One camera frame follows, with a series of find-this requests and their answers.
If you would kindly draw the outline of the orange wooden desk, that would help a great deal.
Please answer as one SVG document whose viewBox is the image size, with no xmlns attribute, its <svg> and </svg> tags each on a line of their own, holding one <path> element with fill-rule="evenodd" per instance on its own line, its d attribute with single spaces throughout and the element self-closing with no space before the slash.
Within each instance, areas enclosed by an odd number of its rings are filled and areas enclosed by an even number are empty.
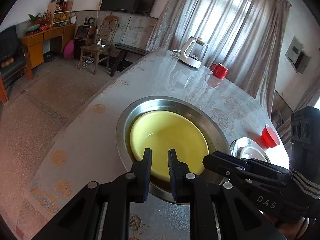
<svg viewBox="0 0 320 240">
<path fill-rule="evenodd" d="M 49 41 L 49 44 L 53 45 L 53 52 L 62 54 L 69 41 L 74 38 L 75 26 L 75 24 L 67 24 L 53 27 L 20 38 L 22 45 L 27 49 L 24 72 L 29 80 L 33 79 L 32 69 L 44 63 L 43 44 Z"/>
</svg>

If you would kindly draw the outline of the yellow plastic bowl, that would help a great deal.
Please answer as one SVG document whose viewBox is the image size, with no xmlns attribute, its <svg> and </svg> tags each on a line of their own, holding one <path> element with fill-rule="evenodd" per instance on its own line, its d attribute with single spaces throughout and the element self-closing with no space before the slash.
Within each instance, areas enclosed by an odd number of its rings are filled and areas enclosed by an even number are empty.
<svg viewBox="0 0 320 240">
<path fill-rule="evenodd" d="M 170 111 L 150 111 L 132 125 L 130 147 L 137 161 L 146 148 L 152 150 L 151 174 L 170 181 L 168 151 L 174 149 L 178 161 L 188 165 L 196 175 L 204 171 L 203 158 L 209 154 L 208 144 L 201 131 L 187 118 Z"/>
</svg>

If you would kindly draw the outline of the pink bag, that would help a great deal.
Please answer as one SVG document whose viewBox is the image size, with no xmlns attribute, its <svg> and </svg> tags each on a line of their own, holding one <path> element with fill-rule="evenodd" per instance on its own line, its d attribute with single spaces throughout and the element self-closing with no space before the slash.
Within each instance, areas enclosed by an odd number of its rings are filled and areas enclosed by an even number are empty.
<svg viewBox="0 0 320 240">
<path fill-rule="evenodd" d="M 74 57 L 74 41 L 70 40 L 64 48 L 63 57 L 65 59 L 72 59 Z"/>
</svg>

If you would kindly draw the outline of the red mug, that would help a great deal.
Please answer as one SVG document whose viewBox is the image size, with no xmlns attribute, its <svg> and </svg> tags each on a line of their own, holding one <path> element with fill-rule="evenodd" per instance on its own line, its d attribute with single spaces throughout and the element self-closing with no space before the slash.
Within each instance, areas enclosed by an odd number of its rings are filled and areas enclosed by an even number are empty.
<svg viewBox="0 0 320 240">
<path fill-rule="evenodd" d="M 220 63 L 213 63 L 209 69 L 215 77 L 221 80 L 223 80 L 228 73 L 228 68 Z"/>
</svg>

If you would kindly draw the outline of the white plate purple floral rim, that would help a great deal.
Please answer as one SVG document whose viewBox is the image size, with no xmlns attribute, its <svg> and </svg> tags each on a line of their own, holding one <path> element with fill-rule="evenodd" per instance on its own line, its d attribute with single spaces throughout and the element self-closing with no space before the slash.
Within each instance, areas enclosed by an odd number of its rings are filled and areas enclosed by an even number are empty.
<svg viewBox="0 0 320 240">
<path fill-rule="evenodd" d="M 239 159 L 258 159 L 270 163 L 265 151 L 252 139 L 242 137 L 230 145 L 231 154 Z"/>
</svg>

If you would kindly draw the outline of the wooden chair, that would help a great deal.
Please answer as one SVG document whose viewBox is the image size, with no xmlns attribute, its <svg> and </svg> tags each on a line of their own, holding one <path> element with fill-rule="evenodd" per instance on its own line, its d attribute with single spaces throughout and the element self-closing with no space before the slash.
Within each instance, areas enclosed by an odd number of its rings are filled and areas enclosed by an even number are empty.
<svg viewBox="0 0 320 240">
<path fill-rule="evenodd" d="M 97 41 L 81 47 L 79 69 L 94 63 L 93 74 L 96 74 L 98 64 L 103 61 L 106 61 L 106 65 L 109 67 L 112 43 L 119 24 L 120 19 L 118 16 L 108 15 L 104 18 L 98 30 Z"/>
</svg>

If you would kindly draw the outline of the side window curtain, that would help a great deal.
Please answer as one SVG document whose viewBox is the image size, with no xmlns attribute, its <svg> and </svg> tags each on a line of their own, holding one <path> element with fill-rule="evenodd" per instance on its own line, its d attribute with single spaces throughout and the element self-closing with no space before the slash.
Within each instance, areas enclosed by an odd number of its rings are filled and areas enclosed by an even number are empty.
<svg viewBox="0 0 320 240">
<path fill-rule="evenodd" d="M 319 99 L 319 84 L 320 84 L 320 77 L 317 76 L 311 81 L 311 85 L 307 88 L 307 90 L 304 92 L 301 100 L 299 101 L 297 107 L 293 111 L 293 113 L 296 113 L 303 109 L 306 106 L 312 106 L 314 107 Z M 288 117 L 286 119 L 283 119 L 281 116 L 280 111 L 277 109 L 272 114 L 271 118 L 272 124 L 277 130 L 278 135 L 280 136 L 280 139 L 283 143 L 283 145 L 286 147 L 287 145 L 290 145 L 290 137 L 291 137 L 291 118 Z"/>
</svg>

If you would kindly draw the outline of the beige window curtain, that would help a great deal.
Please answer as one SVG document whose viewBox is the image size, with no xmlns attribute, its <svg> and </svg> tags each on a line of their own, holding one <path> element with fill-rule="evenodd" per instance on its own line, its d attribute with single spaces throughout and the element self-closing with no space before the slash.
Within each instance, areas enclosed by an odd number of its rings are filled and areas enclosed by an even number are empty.
<svg viewBox="0 0 320 240">
<path fill-rule="evenodd" d="M 270 113 L 290 8 L 288 0 L 168 0 L 146 48 L 180 49 L 201 38 L 203 64 L 223 64 L 227 79 Z"/>
</svg>

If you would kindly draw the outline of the black space heater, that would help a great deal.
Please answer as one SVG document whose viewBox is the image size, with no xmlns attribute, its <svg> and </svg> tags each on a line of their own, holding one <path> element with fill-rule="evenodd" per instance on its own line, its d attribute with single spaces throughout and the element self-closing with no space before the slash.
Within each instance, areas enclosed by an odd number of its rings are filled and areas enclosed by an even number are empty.
<svg viewBox="0 0 320 240">
<path fill-rule="evenodd" d="M 75 33 L 74 44 L 81 46 L 89 46 L 94 43 L 96 27 L 93 25 L 80 25 Z"/>
</svg>

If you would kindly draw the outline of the wall electrical box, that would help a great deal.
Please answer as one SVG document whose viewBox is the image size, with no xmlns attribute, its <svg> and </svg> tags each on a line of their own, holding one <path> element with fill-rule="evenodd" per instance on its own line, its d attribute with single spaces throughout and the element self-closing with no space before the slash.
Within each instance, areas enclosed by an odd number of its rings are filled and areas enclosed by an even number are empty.
<svg viewBox="0 0 320 240">
<path fill-rule="evenodd" d="M 285 54 L 297 73 L 303 74 L 311 57 L 303 50 L 303 45 L 294 36 Z"/>
</svg>

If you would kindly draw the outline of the white glass electric kettle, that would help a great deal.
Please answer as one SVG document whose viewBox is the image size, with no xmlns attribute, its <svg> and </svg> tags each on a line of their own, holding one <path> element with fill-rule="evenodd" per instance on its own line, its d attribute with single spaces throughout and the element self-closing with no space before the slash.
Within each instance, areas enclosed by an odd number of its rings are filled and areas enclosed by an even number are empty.
<svg viewBox="0 0 320 240">
<path fill-rule="evenodd" d="M 172 53 L 189 67 L 200 68 L 207 49 L 208 44 L 203 42 L 201 38 L 191 36 L 182 49 L 174 49 Z"/>
</svg>

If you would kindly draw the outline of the small white shelf with items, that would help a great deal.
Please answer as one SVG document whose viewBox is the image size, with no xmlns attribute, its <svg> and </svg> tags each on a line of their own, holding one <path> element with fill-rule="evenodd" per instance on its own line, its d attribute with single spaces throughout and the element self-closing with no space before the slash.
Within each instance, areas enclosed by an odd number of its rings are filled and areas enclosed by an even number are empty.
<svg viewBox="0 0 320 240">
<path fill-rule="evenodd" d="M 52 0 L 48 4 L 47 19 L 52 27 L 67 25 L 70 22 L 73 0 Z"/>
</svg>

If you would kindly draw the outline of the stainless steel bowl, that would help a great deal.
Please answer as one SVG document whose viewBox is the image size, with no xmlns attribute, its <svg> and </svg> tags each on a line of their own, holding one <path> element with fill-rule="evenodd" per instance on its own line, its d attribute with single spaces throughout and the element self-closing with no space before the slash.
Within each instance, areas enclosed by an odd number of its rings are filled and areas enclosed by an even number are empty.
<svg viewBox="0 0 320 240">
<path fill-rule="evenodd" d="M 212 184 L 227 181 L 226 177 L 204 168 L 202 163 L 205 155 L 215 151 L 230 154 L 225 135 L 207 114 L 182 100 L 149 96 L 133 102 L 118 120 L 116 144 L 127 170 L 142 159 L 146 148 L 152 150 L 149 191 L 166 202 L 174 201 L 168 168 L 171 148 L 190 172 Z"/>
</svg>

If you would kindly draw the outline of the red plastic bowl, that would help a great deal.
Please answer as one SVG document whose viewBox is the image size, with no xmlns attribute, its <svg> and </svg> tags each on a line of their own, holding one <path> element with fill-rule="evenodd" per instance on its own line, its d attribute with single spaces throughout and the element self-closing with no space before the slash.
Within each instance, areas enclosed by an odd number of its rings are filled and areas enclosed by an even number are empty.
<svg viewBox="0 0 320 240">
<path fill-rule="evenodd" d="M 274 148 L 280 145 L 276 132 L 269 125 L 265 125 L 261 133 L 261 141 L 266 148 Z"/>
</svg>

